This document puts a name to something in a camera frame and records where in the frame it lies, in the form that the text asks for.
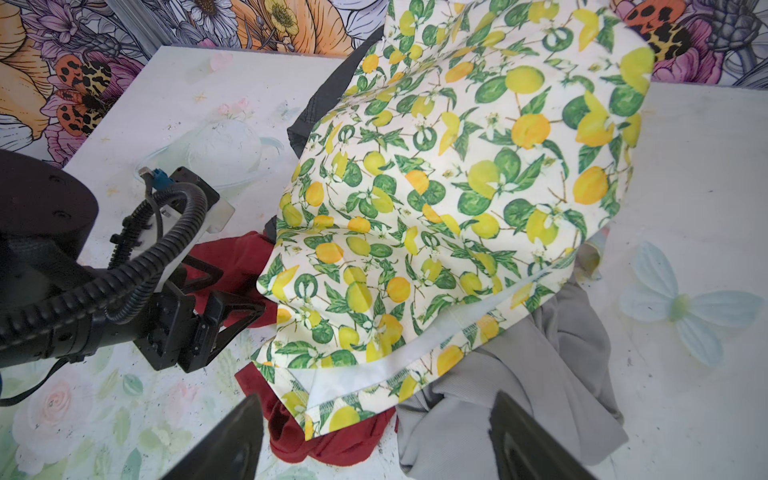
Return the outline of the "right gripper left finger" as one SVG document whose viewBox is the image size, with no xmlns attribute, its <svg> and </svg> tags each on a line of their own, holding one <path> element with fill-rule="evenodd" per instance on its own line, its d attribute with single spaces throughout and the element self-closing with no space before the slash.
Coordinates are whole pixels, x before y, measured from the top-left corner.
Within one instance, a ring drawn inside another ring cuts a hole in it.
<svg viewBox="0 0 768 480">
<path fill-rule="evenodd" d="M 163 480 L 249 479 L 256 476 L 264 439 L 259 397 L 243 399 Z"/>
</svg>

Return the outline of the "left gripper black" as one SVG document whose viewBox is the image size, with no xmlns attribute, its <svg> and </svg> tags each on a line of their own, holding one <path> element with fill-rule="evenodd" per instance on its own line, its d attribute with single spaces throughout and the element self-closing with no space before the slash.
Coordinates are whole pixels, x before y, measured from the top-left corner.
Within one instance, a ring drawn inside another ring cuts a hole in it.
<svg viewBox="0 0 768 480">
<path fill-rule="evenodd" d="M 261 299 L 212 289 L 223 276 L 222 269 L 188 255 L 150 298 L 138 317 L 143 336 L 134 345 L 154 370 L 203 369 L 265 313 Z M 205 289 L 206 307 L 197 314 L 194 295 Z"/>
</svg>

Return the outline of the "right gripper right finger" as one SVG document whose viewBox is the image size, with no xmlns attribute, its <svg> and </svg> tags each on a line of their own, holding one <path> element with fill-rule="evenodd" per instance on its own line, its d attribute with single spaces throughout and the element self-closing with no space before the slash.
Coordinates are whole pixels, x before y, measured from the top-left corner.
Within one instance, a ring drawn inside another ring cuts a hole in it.
<svg viewBox="0 0 768 480">
<path fill-rule="evenodd" d="M 500 479 L 595 480 L 507 393 L 497 393 L 489 421 Z"/>
</svg>

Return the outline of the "dark red cloth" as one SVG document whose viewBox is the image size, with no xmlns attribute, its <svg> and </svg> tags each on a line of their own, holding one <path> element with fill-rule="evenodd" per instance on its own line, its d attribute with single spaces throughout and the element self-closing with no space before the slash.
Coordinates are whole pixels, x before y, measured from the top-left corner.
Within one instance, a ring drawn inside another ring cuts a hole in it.
<svg viewBox="0 0 768 480">
<path fill-rule="evenodd" d="M 261 402 L 274 455 L 292 464 L 312 458 L 338 467 L 367 460 L 394 416 L 393 409 L 369 417 L 354 406 L 338 409 L 326 419 L 305 414 L 309 388 L 299 384 L 296 374 L 350 366 L 358 358 L 353 351 L 357 338 L 338 336 L 316 308 L 290 300 L 288 292 L 305 273 L 306 262 L 257 232 L 199 244 L 191 255 L 223 272 L 212 286 L 195 292 L 197 309 L 210 306 L 216 291 L 261 300 L 266 309 L 255 325 L 275 325 L 289 335 L 261 346 L 235 376 L 242 391 Z"/>
</svg>

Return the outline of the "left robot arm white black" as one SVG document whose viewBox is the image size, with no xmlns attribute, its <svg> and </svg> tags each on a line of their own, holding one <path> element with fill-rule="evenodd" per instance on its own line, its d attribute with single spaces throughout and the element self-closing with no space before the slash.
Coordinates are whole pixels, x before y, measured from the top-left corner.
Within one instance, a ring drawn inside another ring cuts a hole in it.
<svg viewBox="0 0 768 480">
<path fill-rule="evenodd" d="M 78 258 L 98 203 L 70 174 L 28 156 L 1 155 L 1 364 L 52 360 L 133 344 L 155 370 L 208 366 L 266 304 L 220 287 L 224 272 L 192 253 L 221 229 L 230 206 L 200 176 L 143 168 L 144 200 L 112 237 L 108 266 Z"/>
</svg>

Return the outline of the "light grey cloth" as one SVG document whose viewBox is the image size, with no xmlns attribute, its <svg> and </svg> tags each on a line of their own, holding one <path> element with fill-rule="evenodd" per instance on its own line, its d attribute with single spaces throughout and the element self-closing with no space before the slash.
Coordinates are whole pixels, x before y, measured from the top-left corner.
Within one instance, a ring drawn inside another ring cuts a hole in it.
<svg viewBox="0 0 768 480">
<path fill-rule="evenodd" d="M 609 374 L 608 334 L 574 279 L 440 379 L 397 406 L 399 464 L 413 479 L 496 479 L 498 393 L 582 464 L 628 440 Z"/>
</svg>

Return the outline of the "dark grey cloth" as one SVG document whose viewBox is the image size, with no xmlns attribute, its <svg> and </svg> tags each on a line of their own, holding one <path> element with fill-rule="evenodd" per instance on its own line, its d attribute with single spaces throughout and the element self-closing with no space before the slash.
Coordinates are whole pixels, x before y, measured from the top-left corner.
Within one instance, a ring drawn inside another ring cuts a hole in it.
<svg viewBox="0 0 768 480">
<path fill-rule="evenodd" d="M 363 61 L 368 50 L 383 37 L 384 27 L 375 30 L 371 36 L 357 47 L 325 80 L 309 99 L 304 110 L 287 129 L 290 146 L 300 158 L 315 125 L 339 102 L 353 77 L 357 67 Z"/>
</svg>

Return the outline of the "lemon print cloth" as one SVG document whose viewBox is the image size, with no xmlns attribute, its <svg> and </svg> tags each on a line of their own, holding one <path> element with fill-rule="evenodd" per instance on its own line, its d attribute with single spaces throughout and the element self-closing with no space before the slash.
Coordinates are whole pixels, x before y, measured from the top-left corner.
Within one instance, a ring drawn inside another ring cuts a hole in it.
<svg viewBox="0 0 768 480">
<path fill-rule="evenodd" d="M 394 407 L 564 286 L 619 212 L 656 62 L 605 1 L 394 1 L 383 27 L 279 202 L 290 300 L 358 340 L 296 374 L 309 417 Z"/>
</svg>

